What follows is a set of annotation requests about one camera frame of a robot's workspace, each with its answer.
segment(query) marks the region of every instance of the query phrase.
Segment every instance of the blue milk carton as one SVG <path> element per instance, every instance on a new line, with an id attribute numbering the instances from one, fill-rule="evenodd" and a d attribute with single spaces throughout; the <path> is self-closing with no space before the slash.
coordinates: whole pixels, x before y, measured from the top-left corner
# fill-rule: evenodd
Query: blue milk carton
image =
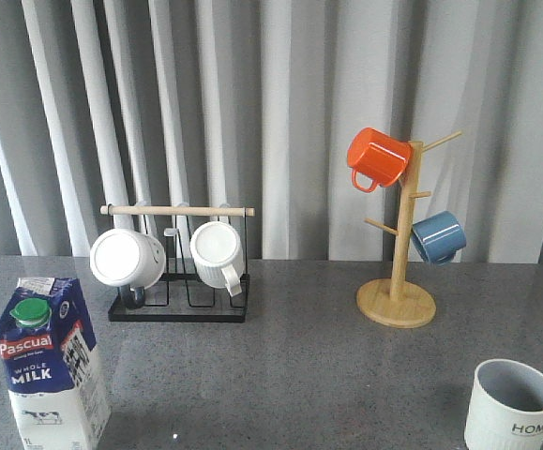
<path id="1" fill-rule="evenodd" d="M 20 278 L 0 356 L 25 450 L 93 450 L 111 414 L 77 278 Z"/>

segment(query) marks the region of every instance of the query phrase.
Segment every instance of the orange mug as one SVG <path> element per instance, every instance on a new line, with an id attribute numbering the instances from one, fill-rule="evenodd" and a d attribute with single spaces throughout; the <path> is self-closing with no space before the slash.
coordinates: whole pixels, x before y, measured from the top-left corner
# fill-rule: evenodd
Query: orange mug
<path id="1" fill-rule="evenodd" d="M 354 137 L 348 149 L 348 166 L 353 169 L 355 188 L 372 192 L 378 185 L 384 188 L 396 183 L 409 163 L 412 149 L 376 129 L 363 128 Z M 372 180 L 370 187 L 361 187 L 356 176 L 363 173 Z"/>

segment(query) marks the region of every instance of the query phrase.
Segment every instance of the blue mug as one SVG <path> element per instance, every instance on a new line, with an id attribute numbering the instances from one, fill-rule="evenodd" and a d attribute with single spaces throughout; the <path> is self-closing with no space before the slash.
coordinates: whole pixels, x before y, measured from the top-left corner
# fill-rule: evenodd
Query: blue mug
<path id="1" fill-rule="evenodd" d="M 467 245 L 465 232 L 448 211 L 414 224 L 411 239 L 423 261 L 432 264 L 450 263 Z"/>

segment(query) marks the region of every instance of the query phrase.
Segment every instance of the cup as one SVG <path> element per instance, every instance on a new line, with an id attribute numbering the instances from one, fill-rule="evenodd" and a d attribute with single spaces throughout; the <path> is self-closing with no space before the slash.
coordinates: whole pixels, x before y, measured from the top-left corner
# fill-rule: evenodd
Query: cup
<path id="1" fill-rule="evenodd" d="M 411 239 L 423 261 L 432 264 L 450 263 L 467 245 L 465 232 L 449 211 L 414 224 Z"/>
<path id="2" fill-rule="evenodd" d="M 148 289 L 165 270 L 165 250 L 148 234 L 112 229 L 92 246 L 90 268 L 94 276 L 108 286 Z"/>
<path id="3" fill-rule="evenodd" d="M 354 137 L 348 149 L 348 166 L 352 182 L 363 192 L 372 192 L 379 185 L 384 188 L 396 183 L 411 157 L 412 148 L 373 128 L 363 128 Z M 362 173 L 372 180 L 370 187 L 361 187 L 356 176 Z"/>
<path id="4" fill-rule="evenodd" d="M 543 374 L 507 359 L 477 366 L 465 442 L 469 450 L 538 450 L 543 442 Z"/>
<path id="5" fill-rule="evenodd" d="M 242 292 L 244 256 L 234 227 L 218 221 L 201 225 L 189 241 L 189 251 L 204 283 L 212 288 L 225 288 L 230 296 Z"/>

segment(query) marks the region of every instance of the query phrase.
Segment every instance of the white mug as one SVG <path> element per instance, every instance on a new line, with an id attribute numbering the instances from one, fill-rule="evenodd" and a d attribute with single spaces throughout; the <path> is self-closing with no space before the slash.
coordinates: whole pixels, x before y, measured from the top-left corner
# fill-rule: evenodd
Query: white mug
<path id="1" fill-rule="evenodd" d="M 103 233 L 92 246 L 90 268 L 108 286 L 148 289 L 165 270 L 165 250 L 150 235 L 116 228 Z"/>
<path id="2" fill-rule="evenodd" d="M 189 241 L 200 279 L 212 288 L 225 288 L 230 296 L 242 292 L 244 255 L 240 236 L 224 222 L 207 222 L 198 227 Z"/>
<path id="3" fill-rule="evenodd" d="M 465 442 L 469 450 L 538 450 L 543 442 L 543 374 L 508 359 L 477 366 Z"/>

